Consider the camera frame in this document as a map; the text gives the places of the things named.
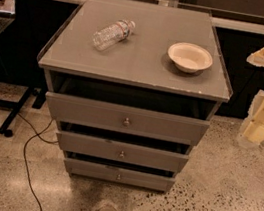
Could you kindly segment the grey top drawer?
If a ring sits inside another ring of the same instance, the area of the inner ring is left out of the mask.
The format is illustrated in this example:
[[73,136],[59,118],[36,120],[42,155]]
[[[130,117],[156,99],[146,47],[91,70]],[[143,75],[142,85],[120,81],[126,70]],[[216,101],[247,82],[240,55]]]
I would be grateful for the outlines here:
[[51,116],[61,122],[192,146],[210,126],[206,120],[53,92],[48,92],[46,99]]

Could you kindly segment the black side table frame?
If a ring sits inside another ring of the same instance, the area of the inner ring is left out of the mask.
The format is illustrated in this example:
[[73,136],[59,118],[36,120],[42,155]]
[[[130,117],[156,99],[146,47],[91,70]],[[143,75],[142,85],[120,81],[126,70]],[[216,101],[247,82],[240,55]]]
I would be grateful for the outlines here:
[[5,109],[10,111],[9,115],[0,126],[0,134],[3,134],[3,136],[8,138],[12,137],[13,131],[10,130],[9,127],[11,125],[11,122],[14,121],[14,118],[18,115],[25,102],[30,98],[31,95],[34,95],[36,99],[34,100],[32,107],[34,109],[40,109],[46,101],[46,97],[44,96],[45,94],[46,91],[44,89],[29,87],[25,90],[25,92],[21,96],[21,99],[19,99],[18,101],[12,102],[0,99],[0,110]]

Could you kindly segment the grey drawer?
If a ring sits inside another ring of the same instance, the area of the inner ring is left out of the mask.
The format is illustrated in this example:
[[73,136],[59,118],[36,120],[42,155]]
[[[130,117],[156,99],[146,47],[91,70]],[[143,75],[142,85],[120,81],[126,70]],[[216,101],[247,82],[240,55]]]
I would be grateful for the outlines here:
[[108,180],[109,182],[148,188],[159,192],[169,191],[176,181],[172,177],[166,178],[161,175],[70,158],[65,159],[64,163],[69,174]]
[[192,146],[210,126],[206,120],[53,92],[48,92],[46,99],[51,116],[61,122]]
[[58,131],[57,139],[61,150],[172,172],[182,170],[188,159],[185,154],[66,131]]

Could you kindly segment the grey drawer cabinet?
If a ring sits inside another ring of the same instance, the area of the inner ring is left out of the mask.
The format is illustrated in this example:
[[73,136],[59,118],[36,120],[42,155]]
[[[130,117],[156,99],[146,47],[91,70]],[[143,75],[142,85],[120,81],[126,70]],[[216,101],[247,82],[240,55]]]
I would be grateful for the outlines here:
[[[97,50],[93,36],[118,20],[133,20],[136,28],[126,39]],[[142,108],[154,112],[210,121],[232,94],[210,16],[132,0],[87,0],[73,12],[38,56],[47,93],[58,93]],[[196,73],[182,72],[168,56],[176,43],[206,49],[213,64]],[[196,145],[62,122],[58,131],[157,148],[188,156]],[[126,170],[174,178],[179,172],[64,151],[75,159]]]

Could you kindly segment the grey middle drawer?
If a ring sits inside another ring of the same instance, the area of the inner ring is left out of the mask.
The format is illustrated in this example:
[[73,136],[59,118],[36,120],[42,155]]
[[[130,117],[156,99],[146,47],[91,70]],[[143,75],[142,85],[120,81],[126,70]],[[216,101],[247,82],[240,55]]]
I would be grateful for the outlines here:
[[57,139],[61,150],[172,172],[182,170],[188,159],[185,154],[66,131],[58,131]]

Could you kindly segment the white paper bowl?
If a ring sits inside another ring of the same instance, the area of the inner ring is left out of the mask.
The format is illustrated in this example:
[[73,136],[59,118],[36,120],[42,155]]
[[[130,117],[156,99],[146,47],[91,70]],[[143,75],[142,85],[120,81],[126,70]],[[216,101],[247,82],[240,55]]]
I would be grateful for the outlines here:
[[184,42],[171,45],[168,56],[177,69],[192,74],[206,70],[213,64],[212,56],[206,49]]

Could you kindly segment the clear plastic water bottle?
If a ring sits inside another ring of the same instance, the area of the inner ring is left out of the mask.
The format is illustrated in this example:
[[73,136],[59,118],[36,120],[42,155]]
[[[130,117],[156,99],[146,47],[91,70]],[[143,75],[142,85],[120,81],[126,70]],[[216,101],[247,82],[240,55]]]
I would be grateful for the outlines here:
[[133,20],[118,20],[112,25],[96,31],[93,36],[93,45],[97,50],[103,51],[128,38],[134,32],[134,28],[136,25]]

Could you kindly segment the grey bottom drawer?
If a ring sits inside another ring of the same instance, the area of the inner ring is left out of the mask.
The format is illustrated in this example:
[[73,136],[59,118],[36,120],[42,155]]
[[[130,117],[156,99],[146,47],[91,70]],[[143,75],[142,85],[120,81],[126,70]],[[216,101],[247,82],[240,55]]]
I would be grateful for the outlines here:
[[108,180],[109,182],[148,188],[159,192],[169,191],[176,181],[172,177],[166,178],[161,175],[70,158],[65,159],[64,163],[69,174]]

